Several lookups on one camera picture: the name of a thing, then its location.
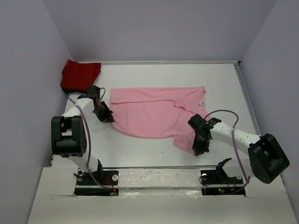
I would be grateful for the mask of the pink t shirt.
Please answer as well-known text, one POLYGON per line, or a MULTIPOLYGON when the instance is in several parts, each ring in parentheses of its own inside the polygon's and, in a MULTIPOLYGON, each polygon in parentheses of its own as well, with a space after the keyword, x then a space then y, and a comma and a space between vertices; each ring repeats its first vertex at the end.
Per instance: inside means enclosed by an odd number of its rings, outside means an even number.
POLYGON ((147 139, 173 137, 173 144, 191 154, 195 131, 188 120, 207 115, 206 89, 198 87, 113 88, 110 109, 113 127, 126 135, 147 139))

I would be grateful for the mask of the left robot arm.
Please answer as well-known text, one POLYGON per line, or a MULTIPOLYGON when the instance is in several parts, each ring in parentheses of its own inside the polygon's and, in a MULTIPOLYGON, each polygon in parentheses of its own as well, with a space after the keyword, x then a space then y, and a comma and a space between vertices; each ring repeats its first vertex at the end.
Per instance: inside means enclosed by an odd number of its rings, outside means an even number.
POLYGON ((75 163, 87 179, 102 188, 104 178, 101 162, 92 156, 91 133, 85 114, 90 112, 101 123, 114 123, 113 112, 102 100, 105 88, 89 86, 87 93, 78 96, 77 101, 68 99, 73 107, 61 116, 51 119, 51 149, 59 155, 75 163))

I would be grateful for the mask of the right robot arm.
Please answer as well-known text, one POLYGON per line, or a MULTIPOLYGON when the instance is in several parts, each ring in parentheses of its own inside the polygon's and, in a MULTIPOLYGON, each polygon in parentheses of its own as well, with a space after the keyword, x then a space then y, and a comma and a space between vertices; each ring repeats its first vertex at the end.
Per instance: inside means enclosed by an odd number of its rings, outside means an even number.
POLYGON ((218 182, 226 183, 232 177, 243 176, 248 183, 249 177, 270 184, 290 166, 289 159, 277 139, 267 133, 263 136, 249 134, 226 125, 220 119, 204 119, 199 114, 192 116, 188 125, 195 131, 192 150, 195 156, 208 153, 210 141, 215 140, 234 148, 241 173, 233 172, 231 158, 220 162, 215 171, 218 182))

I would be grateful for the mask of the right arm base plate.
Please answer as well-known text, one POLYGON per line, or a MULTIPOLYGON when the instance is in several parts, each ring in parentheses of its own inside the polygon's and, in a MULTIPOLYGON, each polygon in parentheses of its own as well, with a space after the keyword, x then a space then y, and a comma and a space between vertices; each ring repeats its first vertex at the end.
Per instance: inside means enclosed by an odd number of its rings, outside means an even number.
POLYGON ((219 176, 216 169, 204 169, 200 171, 199 182, 202 186, 202 196, 245 196, 245 188, 242 179, 236 177, 219 176))

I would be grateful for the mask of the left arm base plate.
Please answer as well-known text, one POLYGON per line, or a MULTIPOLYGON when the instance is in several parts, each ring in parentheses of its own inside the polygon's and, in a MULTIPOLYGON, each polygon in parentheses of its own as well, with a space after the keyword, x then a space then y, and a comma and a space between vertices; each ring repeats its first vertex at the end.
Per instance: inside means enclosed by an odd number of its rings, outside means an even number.
POLYGON ((104 169, 103 177, 94 172, 93 177, 78 169, 73 174, 76 177, 74 194, 76 196, 118 196, 119 171, 115 169, 104 169))

